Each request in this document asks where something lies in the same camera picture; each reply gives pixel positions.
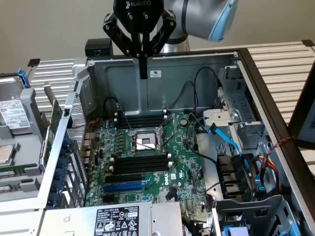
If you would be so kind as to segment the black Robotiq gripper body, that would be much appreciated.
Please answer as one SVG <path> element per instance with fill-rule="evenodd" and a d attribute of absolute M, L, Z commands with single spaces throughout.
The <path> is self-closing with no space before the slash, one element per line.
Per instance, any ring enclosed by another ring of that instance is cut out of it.
<path fill-rule="evenodd" d="M 113 10 L 129 33 L 151 33 L 164 10 L 163 0 L 115 0 Z"/>

